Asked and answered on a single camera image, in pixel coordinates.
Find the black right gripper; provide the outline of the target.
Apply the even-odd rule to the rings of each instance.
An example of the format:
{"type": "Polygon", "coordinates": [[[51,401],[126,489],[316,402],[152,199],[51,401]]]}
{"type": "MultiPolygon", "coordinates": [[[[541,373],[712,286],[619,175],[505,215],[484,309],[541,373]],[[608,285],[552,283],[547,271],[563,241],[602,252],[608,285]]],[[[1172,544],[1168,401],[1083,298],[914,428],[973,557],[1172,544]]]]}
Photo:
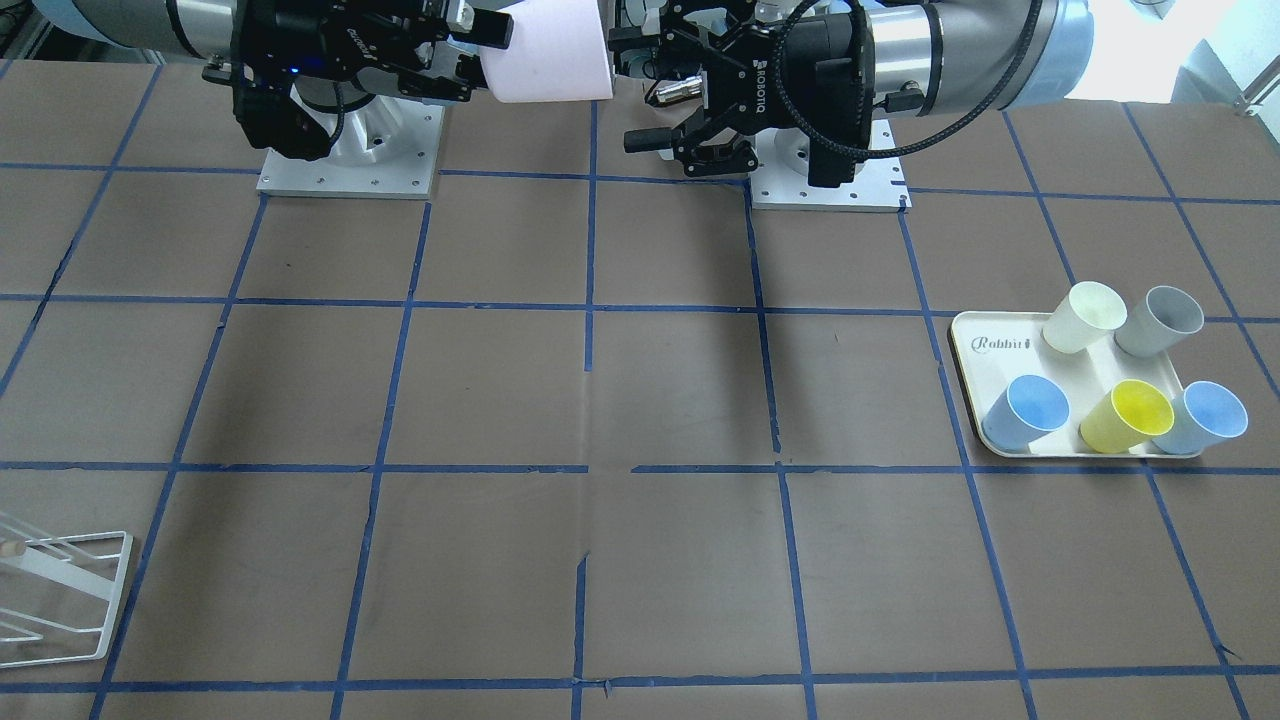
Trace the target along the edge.
{"type": "Polygon", "coordinates": [[[468,102],[488,88],[479,55],[417,50],[440,38],[506,50],[507,12],[439,1],[238,1],[228,85],[243,96],[284,97],[302,77],[351,83],[374,95],[468,102]]]}

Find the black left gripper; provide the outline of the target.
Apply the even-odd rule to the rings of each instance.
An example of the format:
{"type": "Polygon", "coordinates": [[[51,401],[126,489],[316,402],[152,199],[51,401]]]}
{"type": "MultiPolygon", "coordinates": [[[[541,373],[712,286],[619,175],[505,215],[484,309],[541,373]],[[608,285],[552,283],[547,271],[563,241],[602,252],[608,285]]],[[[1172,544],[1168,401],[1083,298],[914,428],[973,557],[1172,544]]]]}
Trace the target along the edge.
{"type": "Polygon", "coordinates": [[[628,129],[626,152],[669,150],[690,178],[756,169],[748,140],[799,128],[824,149],[865,151],[874,104],[874,53],[865,10],[751,19],[749,1],[614,1],[607,49],[698,51],[704,105],[677,126],[628,129]]]}

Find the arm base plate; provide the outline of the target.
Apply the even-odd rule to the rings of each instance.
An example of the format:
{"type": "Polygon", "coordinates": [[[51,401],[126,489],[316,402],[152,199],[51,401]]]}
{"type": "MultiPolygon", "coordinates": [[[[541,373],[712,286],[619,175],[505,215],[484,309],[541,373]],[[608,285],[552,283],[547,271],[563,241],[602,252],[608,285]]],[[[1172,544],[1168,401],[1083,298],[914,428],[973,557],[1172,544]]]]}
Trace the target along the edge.
{"type": "Polygon", "coordinates": [[[270,150],[257,191],[278,197],[429,200],[445,109],[375,96],[344,115],[330,155],[294,160],[270,150]]]}
{"type": "Polygon", "coordinates": [[[826,188],[808,183],[810,141],[800,129],[764,129],[751,145],[758,160],[749,177],[755,209],[896,213],[911,206],[899,159],[861,164],[851,182],[826,188]]]}

